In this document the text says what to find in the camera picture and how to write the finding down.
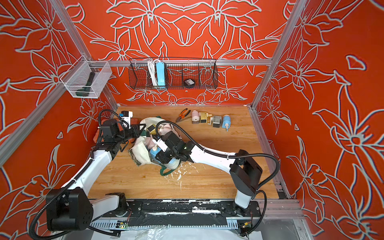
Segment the cream tote bag green handles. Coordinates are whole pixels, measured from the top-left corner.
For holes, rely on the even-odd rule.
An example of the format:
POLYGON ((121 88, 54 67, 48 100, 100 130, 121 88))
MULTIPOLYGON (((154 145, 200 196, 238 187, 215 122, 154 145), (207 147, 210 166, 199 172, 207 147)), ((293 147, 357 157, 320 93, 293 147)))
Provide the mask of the cream tote bag green handles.
MULTIPOLYGON (((157 146, 157 141, 153 136, 156 134, 155 127, 159 122, 164 121, 162 118, 148 117, 140 121, 140 124, 146 124, 146 136, 140 136, 136 139, 135 144, 129 150, 129 154, 134 163, 139 167, 142 165, 152 164, 150 159, 150 150, 157 146)), ((170 170, 166 167, 161 167, 161 176, 167 176, 174 170, 170 170)))

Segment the yellow pencil sharpener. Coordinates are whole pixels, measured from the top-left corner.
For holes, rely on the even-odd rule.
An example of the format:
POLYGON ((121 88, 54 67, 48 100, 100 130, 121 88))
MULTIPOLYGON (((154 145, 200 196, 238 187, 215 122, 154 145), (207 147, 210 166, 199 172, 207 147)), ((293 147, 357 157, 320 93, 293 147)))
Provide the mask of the yellow pencil sharpener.
POLYGON ((211 124, 211 118, 213 117, 212 114, 209 114, 207 112, 199 112, 200 115, 200 123, 202 124, 211 124))

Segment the grey clear pencil sharpener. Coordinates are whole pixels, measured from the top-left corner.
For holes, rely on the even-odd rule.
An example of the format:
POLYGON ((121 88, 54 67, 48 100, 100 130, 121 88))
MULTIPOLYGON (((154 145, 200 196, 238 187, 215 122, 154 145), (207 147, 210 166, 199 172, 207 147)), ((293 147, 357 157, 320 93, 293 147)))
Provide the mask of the grey clear pencil sharpener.
POLYGON ((214 115, 211 117, 210 123, 211 123, 212 127, 220 128, 222 126, 222 117, 214 115))

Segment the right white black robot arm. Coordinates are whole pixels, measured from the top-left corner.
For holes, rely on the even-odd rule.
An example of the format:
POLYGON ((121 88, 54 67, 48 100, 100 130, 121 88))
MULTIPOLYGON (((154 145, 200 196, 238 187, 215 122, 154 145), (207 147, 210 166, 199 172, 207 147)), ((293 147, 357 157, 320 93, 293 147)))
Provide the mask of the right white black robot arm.
POLYGON ((164 136, 154 135, 153 142, 160 150, 155 159, 162 165, 172 160, 208 165, 229 174, 237 189, 235 205, 242 209, 249 207, 257 194, 263 169, 248 156, 248 152, 225 153, 205 148, 193 141, 184 142, 174 132, 164 136))

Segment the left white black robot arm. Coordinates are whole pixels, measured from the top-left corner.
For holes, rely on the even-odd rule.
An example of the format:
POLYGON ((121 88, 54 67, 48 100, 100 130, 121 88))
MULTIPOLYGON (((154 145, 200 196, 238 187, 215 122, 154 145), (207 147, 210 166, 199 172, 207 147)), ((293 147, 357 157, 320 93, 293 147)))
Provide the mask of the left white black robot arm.
POLYGON ((104 168, 122 151, 121 145, 140 137, 145 127, 146 124, 130 125, 125 119, 101 124, 97 144, 86 163, 61 189, 53 189, 47 195, 49 231, 82 231, 106 213, 128 213, 122 193, 107 194, 98 200, 89 200, 88 194, 104 168))

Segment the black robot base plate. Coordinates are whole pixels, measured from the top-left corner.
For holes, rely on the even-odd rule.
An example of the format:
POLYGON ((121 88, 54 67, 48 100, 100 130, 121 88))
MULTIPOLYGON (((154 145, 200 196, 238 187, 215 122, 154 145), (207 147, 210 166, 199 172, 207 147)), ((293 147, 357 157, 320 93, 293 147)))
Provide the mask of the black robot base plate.
POLYGON ((251 202, 246 209, 233 200, 128 200, 124 214, 104 214, 95 221, 107 230, 141 230, 154 227, 236 230, 258 220, 261 209, 251 202))

